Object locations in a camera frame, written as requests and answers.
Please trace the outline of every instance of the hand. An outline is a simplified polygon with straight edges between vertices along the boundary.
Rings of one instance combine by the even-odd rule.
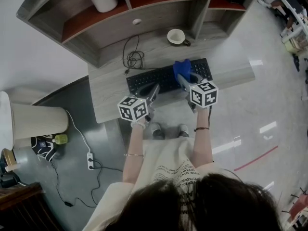
[[[145,124],[146,120],[145,120],[145,117],[140,119],[138,122],[142,123],[142,124]]]

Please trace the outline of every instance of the trash can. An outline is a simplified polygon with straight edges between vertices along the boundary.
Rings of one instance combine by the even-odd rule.
[[[63,133],[68,116],[63,108],[12,104],[14,139]]]
[[[14,141],[47,134],[63,133],[68,115],[60,107],[11,104],[6,92],[0,92],[0,153],[12,150]]]

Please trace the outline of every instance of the red line on floor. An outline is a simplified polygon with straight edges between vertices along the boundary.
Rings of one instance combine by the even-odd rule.
[[[244,168],[244,167],[246,167],[246,166],[248,166],[248,165],[254,163],[255,161],[257,161],[257,160],[259,160],[260,158],[266,156],[267,154],[271,153],[273,150],[275,150],[275,149],[277,149],[277,148],[278,148],[278,146],[275,146],[273,149],[269,150],[268,152],[265,152],[265,153],[262,154],[261,156],[257,157],[255,160],[252,160],[251,162],[249,162],[249,163],[247,163],[247,164],[244,164],[243,166],[240,166],[240,167],[236,168],[234,171],[240,170],[240,169],[242,169],[242,168]]]

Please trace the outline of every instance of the blue cloth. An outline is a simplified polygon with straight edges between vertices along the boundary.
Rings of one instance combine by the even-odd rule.
[[[192,64],[189,59],[185,59],[184,62],[178,62],[175,61],[173,64],[173,71],[174,71],[174,76],[177,82],[178,80],[178,74],[181,74],[188,82],[191,81],[191,68]]]

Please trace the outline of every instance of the desk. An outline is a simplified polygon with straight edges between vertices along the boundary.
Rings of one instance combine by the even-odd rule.
[[[174,47],[166,39],[167,30],[155,31],[140,36],[138,50],[145,53],[144,68],[173,65],[175,60],[183,61],[207,58],[214,83],[219,89],[255,79],[251,65],[237,39],[212,39],[191,41],[191,47]],[[124,42],[106,48],[103,67],[97,69],[89,65],[90,89],[94,112],[98,123],[120,118],[118,102],[129,95],[126,78],[139,74],[140,70],[130,70],[124,76],[122,51]],[[153,103],[153,108],[182,100],[187,94],[176,90],[161,94]]]

